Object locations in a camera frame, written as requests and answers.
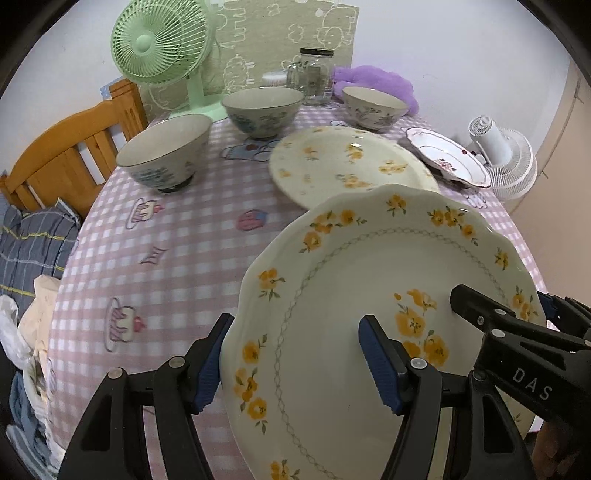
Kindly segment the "white red-rimmed plate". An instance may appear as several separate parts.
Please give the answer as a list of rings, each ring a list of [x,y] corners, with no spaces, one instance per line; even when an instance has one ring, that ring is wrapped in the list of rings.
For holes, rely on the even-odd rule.
[[[425,128],[412,127],[406,137],[420,157],[440,171],[450,181],[468,187],[487,189],[492,186],[491,176],[477,157],[450,138]]]

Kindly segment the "round yellow floral plate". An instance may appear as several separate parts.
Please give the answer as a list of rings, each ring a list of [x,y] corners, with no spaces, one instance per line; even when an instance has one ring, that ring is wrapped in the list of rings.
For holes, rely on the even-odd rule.
[[[270,155],[276,187],[310,210],[342,193],[369,192],[388,184],[437,192],[427,166],[397,142],[344,126],[297,131]]]

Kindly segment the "floral ceramic bowl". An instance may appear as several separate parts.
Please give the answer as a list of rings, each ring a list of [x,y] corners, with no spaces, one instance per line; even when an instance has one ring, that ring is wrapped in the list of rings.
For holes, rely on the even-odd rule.
[[[129,140],[117,153],[116,165],[146,188],[178,191],[204,172],[212,125],[200,114],[161,121]]]
[[[391,128],[410,110],[399,98],[367,87],[346,86],[342,100],[353,121],[372,131]]]
[[[303,100],[301,91],[287,87],[256,87],[225,96],[221,105],[239,131],[263,139],[293,123]]]

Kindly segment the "peach cloth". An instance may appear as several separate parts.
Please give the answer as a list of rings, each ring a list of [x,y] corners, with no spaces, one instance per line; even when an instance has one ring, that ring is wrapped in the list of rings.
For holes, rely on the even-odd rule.
[[[18,330],[34,351],[48,351],[53,312],[61,281],[40,275],[34,282],[35,298],[21,317]]]

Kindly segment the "white plastic bag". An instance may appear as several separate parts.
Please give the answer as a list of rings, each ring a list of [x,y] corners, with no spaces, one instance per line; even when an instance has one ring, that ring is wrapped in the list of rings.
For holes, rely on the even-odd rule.
[[[18,330],[19,308],[7,295],[0,298],[1,345],[6,357],[19,370],[30,373],[33,367],[32,349]]]

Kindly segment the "white floor fan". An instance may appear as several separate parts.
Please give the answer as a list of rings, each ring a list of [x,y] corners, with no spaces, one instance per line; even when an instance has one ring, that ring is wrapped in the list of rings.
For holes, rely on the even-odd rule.
[[[538,177],[536,155],[526,136],[498,126],[486,115],[474,118],[468,130],[485,159],[491,188],[498,200],[507,203],[524,197]]]

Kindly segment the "pink checkered tablecloth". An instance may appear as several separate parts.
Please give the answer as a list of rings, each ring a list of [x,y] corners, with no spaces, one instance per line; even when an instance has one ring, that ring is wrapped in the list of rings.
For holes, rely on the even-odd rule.
[[[70,255],[50,335],[51,422],[67,446],[107,372],[182,355],[222,313],[236,319],[228,368],[197,432],[218,479],[377,479],[401,420],[384,407],[356,328],[365,313],[437,368],[464,375],[480,332],[452,313],[466,283],[543,324],[543,282],[490,192],[437,199],[404,185],[304,209],[270,176],[297,131],[350,126],[304,107],[273,140],[211,128],[204,172],[159,194],[116,170]]]

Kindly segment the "grey plaid pillow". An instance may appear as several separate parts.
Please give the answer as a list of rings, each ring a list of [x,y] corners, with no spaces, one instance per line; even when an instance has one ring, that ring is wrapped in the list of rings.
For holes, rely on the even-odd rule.
[[[81,217],[61,199],[36,212],[9,207],[1,224],[1,293],[26,308],[35,297],[35,278],[63,276],[81,226]]]

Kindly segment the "purple plush toy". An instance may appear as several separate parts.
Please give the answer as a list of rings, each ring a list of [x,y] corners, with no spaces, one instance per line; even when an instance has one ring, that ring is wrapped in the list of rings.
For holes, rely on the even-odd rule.
[[[370,65],[353,68],[335,67],[332,88],[335,98],[342,100],[342,89],[348,86],[366,87],[390,94],[409,106],[409,115],[416,116],[419,113],[420,107],[415,98],[413,84],[397,73]]]

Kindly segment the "glass jar with lid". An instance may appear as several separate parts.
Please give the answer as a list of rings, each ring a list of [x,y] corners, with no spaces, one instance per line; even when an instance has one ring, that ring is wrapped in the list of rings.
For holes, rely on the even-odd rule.
[[[304,104],[322,106],[332,99],[334,86],[334,51],[301,48],[287,66],[287,87],[304,95]]]

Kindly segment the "cotton swab container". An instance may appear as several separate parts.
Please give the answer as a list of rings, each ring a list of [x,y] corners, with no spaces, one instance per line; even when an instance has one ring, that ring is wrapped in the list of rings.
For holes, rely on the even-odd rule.
[[[271,71],[263,73],[262,77],[260,78],[260,85],[263,87],[286,87],[287,72]]]

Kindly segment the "green desk fan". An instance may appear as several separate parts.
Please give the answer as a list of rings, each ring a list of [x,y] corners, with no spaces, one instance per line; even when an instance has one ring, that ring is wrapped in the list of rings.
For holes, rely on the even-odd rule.
[[[185,85],[186,102],[166,109],[172,116],[201,114],[217,122],[228,113],[220,94],[205,93],[201,73],[214,41],[215,15],[207,1],[131,1],[113,26],[110,51],[121,74],[137,85]]]

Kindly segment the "green patterned wall mat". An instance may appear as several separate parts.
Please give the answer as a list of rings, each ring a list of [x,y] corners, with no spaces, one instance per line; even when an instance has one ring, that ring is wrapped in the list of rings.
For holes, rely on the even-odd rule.
[[[286,71],[301,48],[332,50],[341,65],[352,61],[359,17],[355,6],[338,1],[225,1],[211,8],[215,41],[201,66],[207,95],[223,98],[260,86],[263,73]]]

